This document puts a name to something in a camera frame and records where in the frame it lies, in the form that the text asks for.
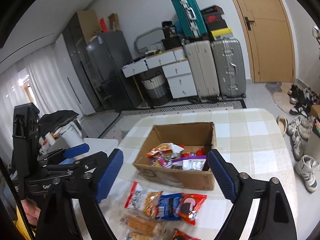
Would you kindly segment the person's left hand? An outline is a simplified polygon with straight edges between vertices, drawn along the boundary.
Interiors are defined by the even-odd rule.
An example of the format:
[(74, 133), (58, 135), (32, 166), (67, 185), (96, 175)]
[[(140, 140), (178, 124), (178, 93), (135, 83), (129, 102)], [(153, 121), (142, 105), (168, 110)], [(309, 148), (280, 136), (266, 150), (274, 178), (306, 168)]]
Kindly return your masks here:
[(29, 224), (32, 226), (37, 226), (41, 212), (40, 208), (33, 202), (30, 202), (26, 199), (22, 200), (21, 203)]

